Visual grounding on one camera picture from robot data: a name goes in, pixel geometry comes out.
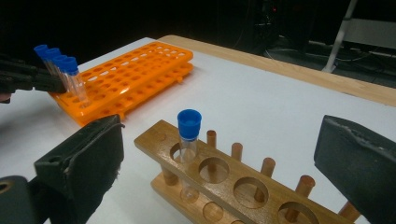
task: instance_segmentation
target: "wooden table edge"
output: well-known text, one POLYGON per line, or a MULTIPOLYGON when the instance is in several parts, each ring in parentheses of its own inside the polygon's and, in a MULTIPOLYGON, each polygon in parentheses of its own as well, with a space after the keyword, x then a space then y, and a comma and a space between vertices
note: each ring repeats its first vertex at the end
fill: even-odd
POLYGON ((393 88, 349 77, 341 77, 335 74, 324 73, 291 63, 283 63, 281 61, 268 59, 235 49, 227 49, 178 35, 166 35, 158 40, 183 49, 199 51, 231 62, 241 63, 285 77, 292 77, 307 83, 334 91, 340 91, 345 94, 357 96, 383 105, 396 106, 396 89, 393 88))

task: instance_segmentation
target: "test tube rack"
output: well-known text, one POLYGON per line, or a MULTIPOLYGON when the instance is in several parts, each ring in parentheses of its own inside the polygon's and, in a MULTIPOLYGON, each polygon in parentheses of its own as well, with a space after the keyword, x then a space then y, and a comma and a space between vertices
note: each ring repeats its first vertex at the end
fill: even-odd
POLYGON ((350 204, 338 214, 308 199, 315 180, 303 175, 296 190, 271 178, 275 162, 263 160, 260 172, 241 162, 242 145, 234 143, 232 155, 216 149, 216 132, 198 141, 194 161, 177 161, 178 130, 160 120, 139 135, 134 144, 161 165, 151 186, 193 223, 353 223, 359 212, 350 204), (180 197, 181 181, 199 190, 193 201, 180 197))
POLYGON ((192 57, 189 50, 154 41, 81 72, 88 105, 71 92, 50 96, 80 126, 112 114, 124 119, 128 111, 181 82, 193 68, 192 57))

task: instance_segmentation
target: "table surface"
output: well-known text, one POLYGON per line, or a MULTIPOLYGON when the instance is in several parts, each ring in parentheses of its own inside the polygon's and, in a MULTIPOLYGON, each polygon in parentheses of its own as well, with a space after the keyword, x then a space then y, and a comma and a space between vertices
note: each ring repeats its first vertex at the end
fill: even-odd
MULTIPOLYGON (((79 69, 152 41, 137 40, 79 69)), ((202 140, 208 130, 218 133, 219 150, 230 154, 232 143, 241 143, 242 162, 259 171, 265 157, 273 158, 277 182, 294 189, 301 175, 314 177, 310 199, 334 212, 347 200, 313 160, 323 116, 350 119, 396 140, 394 89, 180 36, 159 41, 191 50, 194 69, 181 84, 126 114, 120 175, 89 223, 189 222, 150 187, 160 165, 134 146, 134 139, 160 119, 177 126, 177 113, 186 108, 202 114, 202 140)), ((32 179, 33 163, 80 128, 45 92, 17 91, 0 110, 0 176, 32 179)), ((357 223, 368 222, 361 217, 357 223)))

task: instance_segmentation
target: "test tube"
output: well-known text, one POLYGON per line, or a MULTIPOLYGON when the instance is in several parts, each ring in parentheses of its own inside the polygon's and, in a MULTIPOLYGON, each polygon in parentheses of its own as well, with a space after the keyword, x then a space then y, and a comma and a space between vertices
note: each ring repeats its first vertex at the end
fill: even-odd
POLYGON ((68 83, 68 80, 67 80, 67 75, 64 74, 64 73, 62 72, 62 69, 61 69, 61 67, 63 67, 63 60, 64 60, 65 58, 67 58, 66 55, 59 55, 59 56, 54 57, 54 58, 52 59, 52 61, 53 61, 53 63, 55 64, 56 73, 57 73, 58 76, 61 78, 61 81, 62 81, 62 83, 64 84, 64 88, 65 88, 67 91, 70 91, 70 90, 69 90, 69 83, 68 83))
MULTIPOLYGON (((181 163, 193 161, 198 153, 201 119, 201 114, 193 109, 183 110, 177 115, 181 163)), ((194 203, 199 197, 199 191, 182 180, 180 197, 186 203, 194 203)))
POLYGON ((48 65, 48 62, 45 60, 47 57, 46 51, 49 49, 47 45, 38 45, 34 48, 35 53, 40 57, 41 61, 43 62, 44 65, 46 65, 46 68, 50 71, 50 66, 48 65))
POLYGON ((58 76, 55 70, 55 65, 52 62, 52 58, 61 54, 61 51, 57 48, 49 49, 47 45, 38 45, 34 48, 35 53, 40 57, 41 61, 46 68, 49 70, 52 76, 58 76))
POLYGON ((55 58, 56 56, 59 56, 59 55, 61 55, 61 51, 58 48, 47 49, 46 50, 46 55, 43 58, 43 60, 48 65, 49 72, 55 77, 58 77, 59 74, 56 71, 56 65, 53 62, 53 58, 55 58))
POLYGON ((82 106, 88 106, 90 101, 85 92, 84 82, 78 71, 78 65, 75 57, 66 57, 61 62, 61 69, 64 76, 67 77, 67 89, 78 97, 83 103, 82 106))

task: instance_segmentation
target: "cable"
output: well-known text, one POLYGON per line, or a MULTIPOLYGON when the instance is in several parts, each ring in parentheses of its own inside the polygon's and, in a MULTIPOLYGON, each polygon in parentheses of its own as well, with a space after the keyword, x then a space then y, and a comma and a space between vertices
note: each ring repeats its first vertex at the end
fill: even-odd
POLYGON ((395 66, 395 65, 393 65, 393 64, 391 64, 391 63, 388 63, 388 62, 384 61, 383 59, 380 59, 380 58, 379 58, 378 56, 376 56, 376 55, 373 55, 373 56, 374 56, 374 58, 376 58, 380 63, 382 63, 382 64, 384 64, 384 65, 386 65, 386 66, 392 68, 393 70, 396 70, 396 66, 395 66))
MULTIPOLYGON (((386 68, 383 66, 383 64, 378 64, 377 68, 370 69, 370 68, 367 68, 367 67, 357 63, 358 61, 360 61, 362 59, 365 59, 365 58, 368 58, 369 56, 374 55, 373 52, 375 52, 377 49, 378 48, 376 48, 375 50, 371 51, 370 53, 368 53, 366 55, 363 55, 363 56, 360 56, 360 57, 357 57, 357 58, 354 58, 354 59, 336 58, 336 61, 341 62, 343 64, 346 64, 346 65, 348 65, 350 67, 354 67, 355 68, 354 70, 359 69, 359 70, 361 70, 363 72, 366 72, 366 73, 371 73, 371 74, 380 73, 380 74, 391 76, 390 74, 385 73, 386 68)), ((265 53, 271 59, 274 59, 274 58, 271 56, 271 54, 268 51, 294 51, 294 52, 299 52, 299 50, 297 50, 297 49, 266 49, 265 53)), ((321 55, 321 54, 315 54, 315 53, 305 53, 304 55, 312 56, 312 57, 319 57, 319 58, 329 58, 328 55, 321 55)))
POLYGON ((245 20, 244 20, 244 23, 243 23, 243 28, 242 28, 242 31, 241 31, 241 33, 240 33, 238 39, 236 40, 235 44, 233 45, 232 49, 234 49, 234 48, 236 48, 236 46, 238 46, 238 44, 239 44, 239 42, 241 41, 242 36, 243 36, 243 34, 244 34, 244 32, 245 32, 246 23, 247 23, 247 21, 248 21, 248 15, 249 15, 249 13, 250 13, 250 2, 251 2, 251 0, 248 0, 248 1, 247 1, 247 14, 246 14, 246 16, 245 16, 245 20))

